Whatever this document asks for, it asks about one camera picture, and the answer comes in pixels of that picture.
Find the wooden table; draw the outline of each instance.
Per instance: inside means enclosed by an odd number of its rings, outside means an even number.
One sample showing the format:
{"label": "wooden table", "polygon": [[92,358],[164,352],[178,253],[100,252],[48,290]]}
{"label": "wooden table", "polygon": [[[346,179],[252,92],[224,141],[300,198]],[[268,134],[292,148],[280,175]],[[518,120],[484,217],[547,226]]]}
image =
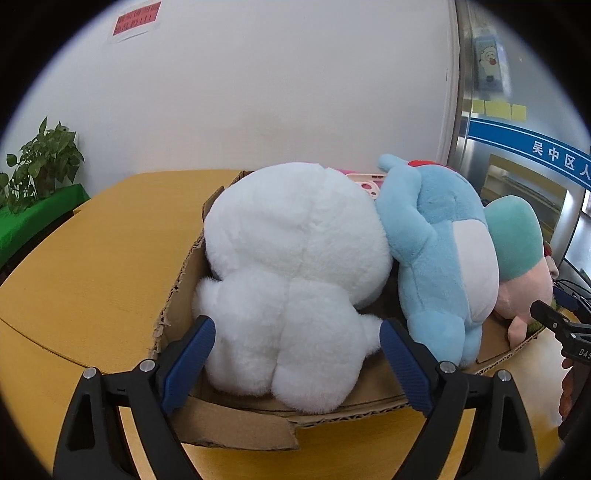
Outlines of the wooden table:
{"label": "wooden table", "polygon": [[[202,204],[237,173],[131,177],[87,202],[0,287],[0,391],[48,469],[83,369],[124,371],[146,357],[154,322],[201,231]],[[542,466],[560,446],[561,360],[545,331],[503,364],[523,396]],[[154,478],[131,415],[122,415],[142,478]],[[454,477],[471,421],[467,412],[441,478]],[[185,448],[205,480],[389,480],[422,423],[404,409],[301,430],[296,452]]]}

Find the blue sign banner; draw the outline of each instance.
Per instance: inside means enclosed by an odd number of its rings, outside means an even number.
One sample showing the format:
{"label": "blue sign banner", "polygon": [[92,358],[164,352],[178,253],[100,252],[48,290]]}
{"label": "blue sign banner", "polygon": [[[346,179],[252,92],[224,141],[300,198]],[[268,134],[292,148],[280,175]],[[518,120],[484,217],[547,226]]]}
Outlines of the blue sign banner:
{"label": "blue sign banner", "polygon": [[591,190],[591,157],[554,138],[485,118],[470,119],[468,138],[529,158]]}

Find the blue plush toy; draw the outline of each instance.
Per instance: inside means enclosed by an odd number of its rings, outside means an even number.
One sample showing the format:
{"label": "blue plush toy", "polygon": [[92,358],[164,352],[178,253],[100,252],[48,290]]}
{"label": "blue plush toy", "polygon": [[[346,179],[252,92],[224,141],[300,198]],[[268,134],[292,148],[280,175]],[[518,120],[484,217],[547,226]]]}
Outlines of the blue plush toy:
{"label": "blue plush toy", "polygon": [[376,199],[411,337],[438,361],[466,367],[495,306],[499,268],[480,197],[452,169],[383,155]]}

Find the stuffed animal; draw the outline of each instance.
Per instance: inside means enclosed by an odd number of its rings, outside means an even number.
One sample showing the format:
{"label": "stuffed animal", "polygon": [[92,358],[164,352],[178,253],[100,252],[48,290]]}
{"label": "stuffed animal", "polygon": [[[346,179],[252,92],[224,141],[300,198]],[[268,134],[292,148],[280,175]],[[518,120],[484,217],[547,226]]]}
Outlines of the stuffed animal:
{"label": "stuffed animal", "polygon": [[383,155],[388,174],[376,208],[400,262],[398,289],[411,337],[439,361],[476,360],[499,271],[484,207],[459,173]]}
{"label": "stuffed animal", "polygon": [[536,300],[548,305],[552,302],[553,282],[544,257],[542,231],[534,209],[521,197],[501,197],[484,211],[499,264],[495,311],[512,320],[507,338],[515,348],[534,322],[531,304]]}
{"label": "stuffed animal", "polygon": [[546,241],[544,242],[544,258],[548,264],[548,270],[550,270],[550,277],[552,280],[556,280],[559,275],[558,267],[556,266],[556,262],[554,262],[554,258],[552,258],[552,247]]}
{"label": "stuffed animal", "polygon": [[201,281],[193,312],[216,324],[211,384],[306,413],[338,407],[379,349],[381,320],[355,309],[392,267],[374,201],[318,164],[266,167],[215,200],[204,237],[219,281]]}

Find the green tablecloth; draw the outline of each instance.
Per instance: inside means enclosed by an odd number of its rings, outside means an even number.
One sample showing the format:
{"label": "green tablecloth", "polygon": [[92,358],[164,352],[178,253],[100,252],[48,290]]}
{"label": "green tablecloth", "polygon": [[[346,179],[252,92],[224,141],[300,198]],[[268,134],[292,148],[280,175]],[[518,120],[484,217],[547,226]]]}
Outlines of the green tablecloth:
{"label": "green tablecloth", "polygon": [[56,191],[21,213],[13,215],[8,207],[0,209],[0,268],[31,238],[63,214],[89,199],[80,184]]}

